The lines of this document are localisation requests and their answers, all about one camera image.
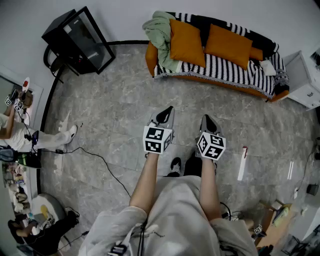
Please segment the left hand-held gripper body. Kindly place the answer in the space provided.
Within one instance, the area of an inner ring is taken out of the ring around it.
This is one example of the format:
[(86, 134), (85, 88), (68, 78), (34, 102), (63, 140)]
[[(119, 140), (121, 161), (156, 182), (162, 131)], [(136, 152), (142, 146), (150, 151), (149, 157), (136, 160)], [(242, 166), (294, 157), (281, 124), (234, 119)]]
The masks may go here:
[(146, 153), (162, 155), (174, 139), (173, 122), (150, 121), (143, 130), (143, 148)]

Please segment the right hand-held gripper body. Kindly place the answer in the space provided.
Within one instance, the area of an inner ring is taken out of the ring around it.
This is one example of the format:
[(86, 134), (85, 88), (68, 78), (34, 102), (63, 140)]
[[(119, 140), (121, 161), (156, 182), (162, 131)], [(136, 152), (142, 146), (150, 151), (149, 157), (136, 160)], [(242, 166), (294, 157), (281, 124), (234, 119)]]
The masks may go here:
[(226, 150), (226, 139), (208, 132), (202, 132), (196, 146), (196, 157), (218, 161)]

